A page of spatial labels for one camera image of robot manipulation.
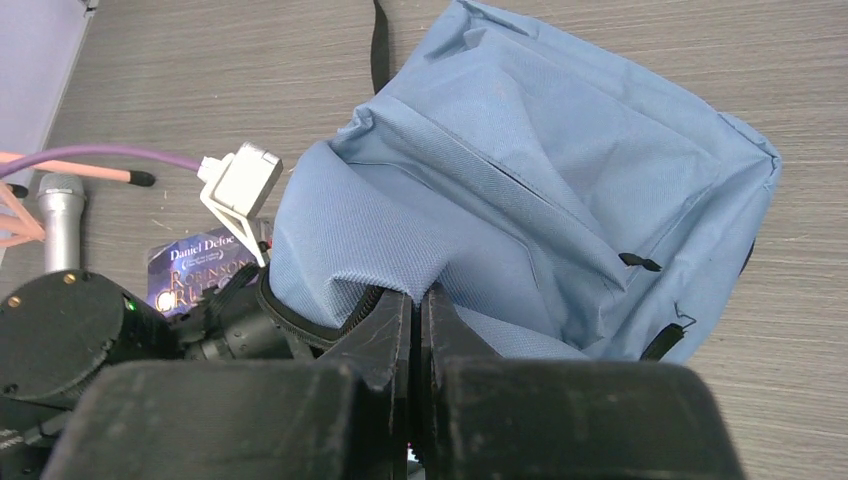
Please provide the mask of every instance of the green led light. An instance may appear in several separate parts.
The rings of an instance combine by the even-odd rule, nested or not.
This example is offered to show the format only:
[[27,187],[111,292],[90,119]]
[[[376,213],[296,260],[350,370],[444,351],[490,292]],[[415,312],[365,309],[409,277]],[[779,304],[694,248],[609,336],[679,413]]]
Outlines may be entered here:
[[136,309],[138,308],[135,306],[135,302],[127,298],[126,295],[124,296],[124,307],[131,312],[136,311]]

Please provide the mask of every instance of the black zipper tape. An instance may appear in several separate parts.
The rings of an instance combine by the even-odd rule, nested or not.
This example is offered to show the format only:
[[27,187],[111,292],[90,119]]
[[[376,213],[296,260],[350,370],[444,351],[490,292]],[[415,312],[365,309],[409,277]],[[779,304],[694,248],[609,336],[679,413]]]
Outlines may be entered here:
[[348,315],[344,324],[339,328],[330,328],[311,322],[278,300],[274,296],[274,292],[271,291],[268,267],[263,268],[259,273],[257,285],[256,299],[262,310],[274,321],[274,325],[294,335],[310,347],[322,350],[331,348],[370,315],[386,290],[382,287],[367,286],[365,293]]

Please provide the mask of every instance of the pink cable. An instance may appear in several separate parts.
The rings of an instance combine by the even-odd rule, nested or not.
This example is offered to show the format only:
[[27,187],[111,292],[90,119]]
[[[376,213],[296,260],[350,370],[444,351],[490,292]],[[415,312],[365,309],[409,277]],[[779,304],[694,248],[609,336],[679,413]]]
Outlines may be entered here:
[[197,171],[197,169],[200,168],[199,160],[181,155],[174,155],[172,153],[150,150],[147,148],[106,144],[73,145],[70,147],[51,148],[49,150],[33,153],[32,155],[26,155],[5,165],[0,165],[0,178],[5,178],[13,173],[49,160],[92,155],[116,155],[122,157],[146,158],[148,160],[156,160],[191,171]]

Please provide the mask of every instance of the cable tip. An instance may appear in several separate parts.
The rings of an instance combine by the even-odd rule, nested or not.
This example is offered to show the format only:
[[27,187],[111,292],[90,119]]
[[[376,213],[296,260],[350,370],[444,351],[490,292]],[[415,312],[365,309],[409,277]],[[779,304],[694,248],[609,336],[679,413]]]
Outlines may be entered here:
[[23,185],[18,185],[17,183],[10,183],[8,185],[9,189],[12,190],[12,195],[14,195],[15,198],[23,199],[26,198],[27,195],[29,195],[29,189]]
[[130,170],[130,181],[127,183],[139,187],[152,187],[156,183],[156,177],[152,173],[142,172],[141,170]]

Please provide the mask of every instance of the backpack strap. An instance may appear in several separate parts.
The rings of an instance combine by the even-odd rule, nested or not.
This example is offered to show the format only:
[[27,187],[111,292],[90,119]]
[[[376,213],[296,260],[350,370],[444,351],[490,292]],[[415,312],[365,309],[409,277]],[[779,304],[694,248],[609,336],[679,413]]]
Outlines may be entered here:
[[664,357],[665,354],[672,349],[672,347],[677,345],[677,342],[683,340],[683,336],[685,334],[686,332],[683,330],[683,327],[676,323],[666,325],[666,327],[660,330],[660,333],[654,337],[651,343],[648,344],[648,348],[642,352],[642,356],[639,357],[639,360],[649,362],[660,361],[660,359]]
[[371,35],[371,83],[374,93],[392,79],[389,66],[389,19],[380,0],[374,0],[374,33]]

